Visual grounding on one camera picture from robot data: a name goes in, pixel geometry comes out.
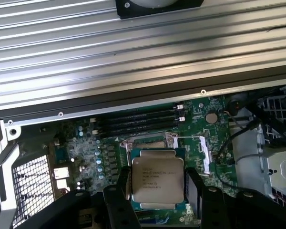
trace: motherboard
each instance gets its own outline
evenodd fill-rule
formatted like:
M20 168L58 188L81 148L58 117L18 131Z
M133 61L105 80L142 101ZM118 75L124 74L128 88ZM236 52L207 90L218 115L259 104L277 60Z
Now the motherboard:
M146 150L154 149L156 154L165 149L173 156L182 155L179 157L182 166L196 168L206 185L220 187L233 196L235 190L219 181L214 168L214 157L230 136L224 109L225 98L219 96L68 120L57 130L56 138L60 143L55 146L56 163L72 167L68 179L71 190L85 189L94 194L115 184L123 166L133 166L133 161L147 163L146 158L134 154L150 155ZM232 158L232 146L226 150L227 159ZM180 160L166 161L175 167L180 165ZM222 180L237 185L234 165L221 163L217 171ZM186 198L173 209L146 209L133 201L145 200L147 196L150 195L132 198L141 223L199 224Z

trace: capacitor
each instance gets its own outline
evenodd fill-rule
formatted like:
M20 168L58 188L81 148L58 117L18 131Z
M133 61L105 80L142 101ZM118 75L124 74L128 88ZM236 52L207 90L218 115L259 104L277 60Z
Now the capacitor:
M102 163L102 160L99 158L99 159L96 159L96 163L99 165Z
M97 171L98 172L102 172L103 171L103 167L102 166L98 166Z
M100 151L100 150L95 150L95 151L94 151L94 154L95 154L96 156L98 156L98 155L101 154L101 151Z
M99 179L104 179L104 177L105 177L104 173L99 174Z
M218 121L218 115L215 112L209 112L206 116L205 116L205 120L209 123L209 124L215 124Z

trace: green circuit board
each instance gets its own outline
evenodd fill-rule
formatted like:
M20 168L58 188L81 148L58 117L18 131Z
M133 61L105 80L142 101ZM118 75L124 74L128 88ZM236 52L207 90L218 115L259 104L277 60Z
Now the green circuit board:
M119 117L127 115L130 120L136 113L149 112L150 110L166 107L173 107L175 104L164 104L160 106L145 107L123 112L99 115L96 117L81 118L62 122L59 133L65 138L65 143L57 147L57 151L63 148L67 153L67 158L61 162L67 162L70 158L75 158L72 164L80 170L72 173L73 184L70 187L76 188L76 183L82 180L86 181L85 189L92 194L101 191L105 186L115 184L118 179L119 171L127 165L126 149L120 146L120 143L130 137L138 135L172 132L179 135L178 144L180 148L185 148L185 166L195 167L202 175L206 185L217 186L231 196L235 191L229 187L222 186L221 182L215 177L213 156L217 154L224 141L230 136L228 116L223 113L225 107L224 97L208 97L189 101L183 101L181 115L184 120L177 125L160 128L159 123L155 122L157 127L153 130L153 125L143 133L130 133L132 129L136 131L147 125L142 123L140 127L133 127L131 123L129 128L122 128L119 123ZM208 114L216 114L210 120L206 119ZM108 125L110 118L116 119L112 125ZM125 130L126 134L119 132L119 129ZM203 149L201 137L205 141L207 151ZM162 136L153 136L142 138L136 141L137 146L161 148L163 144ZM209 166L205 165L205 158L208 154ZM233 149L227 149L227 156L233 157ZM235 166L220 165L217 167L221 178L230 184L237 185ZM138 218L142 223L159 223L168 225L197 225L196 219L190 206L184 202L183 209L175 210L148 210L138 211Z

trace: metal mesh grille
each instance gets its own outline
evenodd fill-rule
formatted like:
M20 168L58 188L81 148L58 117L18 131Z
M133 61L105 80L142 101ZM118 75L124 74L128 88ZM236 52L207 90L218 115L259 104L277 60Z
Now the metal mesh grille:
M264 101L262 107L265 111L274 115L277 119L286 124L286 95L269 97ZM272 139L280 137L269 126L266 126L264 134ZM278 189L271 187L271 192L276 197L274 201L286 208L286 188Z
M46 156L39 157L13 169L17 210L13 227L54 201L51 177Z

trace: mounting screw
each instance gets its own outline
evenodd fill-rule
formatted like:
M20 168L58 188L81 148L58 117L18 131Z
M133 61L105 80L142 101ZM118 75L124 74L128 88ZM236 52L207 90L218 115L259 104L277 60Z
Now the mounting screw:
M209 191L210 191L210 192L217 192L217 188L215 188L215 187L209 187Z
M250 193L250 192L244 192L244 196L245 196L245 197L252 198L252 197L253 197L253 194Z

